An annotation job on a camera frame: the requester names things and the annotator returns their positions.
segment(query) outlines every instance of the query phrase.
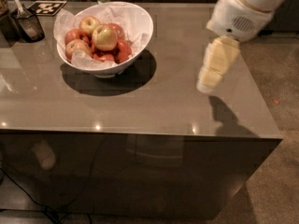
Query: glossy countertop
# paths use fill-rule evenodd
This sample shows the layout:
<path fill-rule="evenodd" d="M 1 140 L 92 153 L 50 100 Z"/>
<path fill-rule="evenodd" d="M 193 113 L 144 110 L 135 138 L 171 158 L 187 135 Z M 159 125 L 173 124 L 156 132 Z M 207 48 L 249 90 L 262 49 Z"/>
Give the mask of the glossy countertop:
<path fill-rule="evenodd" d="M 74 14 L 95 3 L 68 2 Z M 139 4 L 154 21 L 140 58 L 102 79 L 59 57 L 55 17 L 45 38 L 0 48 L 0 127 L 11 131 L 281 138 L 242 57 L 210 95 L 196 88 L 213 5 Z"/>

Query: table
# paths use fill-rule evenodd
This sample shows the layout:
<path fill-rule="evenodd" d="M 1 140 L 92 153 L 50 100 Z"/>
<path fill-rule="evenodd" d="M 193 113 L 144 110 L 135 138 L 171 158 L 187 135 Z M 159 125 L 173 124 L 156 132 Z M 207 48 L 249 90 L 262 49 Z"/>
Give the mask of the table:
<path fill-rule="evenodd" d="M 76 14 L 92 5 L 69 2 L 64 9 Z M 153 18 L 153 38 L 112 79 L 61 60 L 55 17 L 39 17 L 42 41 L 0 48 L 0 133 L 14 140 L 4 141 L 7 159 L 42 193 L 41 202 L 60 211 L 211 219 L 281 135 L 242 58 L 211 95 L 195 88 L 216 37 L 206 29 L 213 5 L 139 5 Z M 60 157 L 46 174 L 16 151 L 37 134 Z M 38 209 L 29 202 L 0 208 Z"/>

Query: floor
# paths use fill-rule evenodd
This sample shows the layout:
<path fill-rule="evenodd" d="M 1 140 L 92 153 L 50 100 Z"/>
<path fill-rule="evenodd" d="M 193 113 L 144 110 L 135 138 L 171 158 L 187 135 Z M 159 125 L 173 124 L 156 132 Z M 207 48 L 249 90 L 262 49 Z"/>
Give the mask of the floor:
<path fill-rule="evenodd" d="M 242 45 L 242 55 L 284 139 L 219 215 L 205 224 L 298 223 L 298 36 L 277 34 L 257 37 Z M 0 223 L 51 222 L 38 212 L 2 211 Z M 69 215 L 64 218 L 64 223 L 200 224 L 202 222 L 196 219 L 164 220 Z"/>

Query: cable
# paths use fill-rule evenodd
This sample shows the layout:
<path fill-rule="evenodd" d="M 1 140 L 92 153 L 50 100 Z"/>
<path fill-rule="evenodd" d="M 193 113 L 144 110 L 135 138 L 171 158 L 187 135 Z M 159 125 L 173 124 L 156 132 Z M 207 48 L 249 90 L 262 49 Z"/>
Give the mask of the cable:
<path fill-rule="evenodd" d="M 41 207 L 44 207 L 45 210 L 43 211 L 43 214 L 53 223 L 53 224 L 62 224 L 57 212 L 54 211 L 53 208 L 51 208 L 48 205 L 38 203 L 34 198 L 21 186 L 19 185 L 3 168 L 0 167 L 0 171 L 12 182 L 14 183 L 19 189 L 21 189 L 28 197 L 29 199 L 36 205 L 39 205 Z"/>

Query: bowl rim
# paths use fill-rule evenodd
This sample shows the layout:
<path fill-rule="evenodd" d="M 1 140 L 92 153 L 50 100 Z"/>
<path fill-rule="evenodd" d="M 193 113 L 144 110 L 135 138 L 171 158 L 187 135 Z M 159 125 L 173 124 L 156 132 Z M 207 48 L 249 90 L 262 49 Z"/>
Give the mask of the bowl rim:
<path fill-rule="evenodd" d="M 132 6 L 132 7 L 137 7 L 137 8 L 139 8 L 139 9 L 143 10 L 143 11 L 149 16 L 149 21 L 150 21 L 150 24 L 151 24 L 151 26 L 150 26 L 150 31 L 149 31 L 149 40 L 148 40 L 148 42 L 143 46 L 143 49 L 142 49 L 142 50 L 144 50 L 145 47 L 149 44 L 149 42 L 150 42 L 150 40 L 151 40 L 151 38 L 152 38 L 152 34 L 153 34 L 153 20 L 152 20 L 151 15 L 148 13 L 148 11 L 147 11 L 146 9 L 144 9 L 143 7 L 137 5 L 137 4 L 133 4 L 133 3 L 129 3 L 129 2 L 122 2 L 122 1 L 106 2 L 106 3 L 103 3 L 103 4 L 97 4 L 97 5 L 94 5 L 94 6 L 87 7 L 87 8 L 85 8 L 84 10 L 81 10 L 79 13 L 77 13 L 77 14 L 75 15 L 75 17 L 78 16 L 78 15 L 80 15 L 80 14 L 81 14 L 82 12 L 84 12 L 86 9 L 89 9 L 89 8 L 92 8 L 92 7 L 108 7 L 108 5 L 111 5 L 111 4 L 113 4 L 113 5 L 117 5 L 117 4 L 120 4 L 120 5 L 129 5 L 129 6 Z M 57 49 L 57 51 L 58 51 L 58 54 L 59 54 L 60 58 L 61 58 L 65 63 L 67 63 L 67 64 L 70 65 L 71 67 L 76 68 L 76 69 L 78 69 L 78 70 L 80 70 L 80 71 L 88 72 L 88 73 L 91 73 L 91 74 L 96 74 L 96 73 L 98 73 L 98 72 L 103 72 L 103 73 L 105 73 L 105 74 L 109 74 L 109 71 L 111 71 L 111 70 L 115 70 L 115 69 L 117 69 L 117 68 L 120 68 L 122 65 L 125 65 L 126 63 L 129 63 L 131 60 L 135 60 L 136 57 L 139 56 L 140 53 L 142 52 L 142 50 L 140 50 L 136 55 L 131 56 L 131 57 L 129 58 L 129 60 L 125 61 L 124 63 L 119 63 L 118 65 L 115 65 L 115 66 L 113 66 L 113 67 L 109 67 L 109 68 L 107 68 L 107 69 L 96 70 L 96 69 L 89 69 L 89 68 L 81 68 L 81 67 L 77 67 L 77 66 L 73 65 L 72 63 L 70 63 L 67 59 L 65 59 L 65 58 L 62 56 L 61 53 L 63 52 L 63 48 L 62 48 L 61 46 L 59 46 L 58 42 L 56 42 L 56 49 Z"/>

